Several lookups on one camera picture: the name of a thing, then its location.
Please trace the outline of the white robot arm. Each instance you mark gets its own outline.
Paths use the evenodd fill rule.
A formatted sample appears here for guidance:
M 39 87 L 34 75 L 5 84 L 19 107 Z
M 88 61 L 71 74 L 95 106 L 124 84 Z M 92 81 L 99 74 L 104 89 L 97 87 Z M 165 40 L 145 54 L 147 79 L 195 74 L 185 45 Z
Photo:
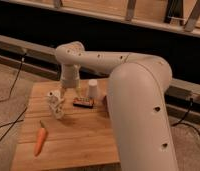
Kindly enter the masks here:
M 122 171 L 179 171 L 164 93 L 172 70 L 159 56 L 87 51 L 75 41 L 54 50 L 61 85 L 79 83 L 79 67 L 109 76 L 107 103 Z

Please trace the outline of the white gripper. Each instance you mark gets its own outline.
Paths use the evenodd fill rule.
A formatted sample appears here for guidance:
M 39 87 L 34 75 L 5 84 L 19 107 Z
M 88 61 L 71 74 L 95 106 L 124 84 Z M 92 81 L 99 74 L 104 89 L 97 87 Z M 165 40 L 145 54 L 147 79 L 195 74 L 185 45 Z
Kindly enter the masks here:
M 80 77 L 64 77 L 62 76 L 60 79 L 62 88 L 75 88 L 75 92 L 77 97 L 82 98 L 81 88 L 77 87 L 79 85 Z M 47 94 L 47 102 L 49 108 L 56 119 L 61 119 L 64 116 L 63 112 L 63 103 L 65 99 L 60 90 L 53 90 Z

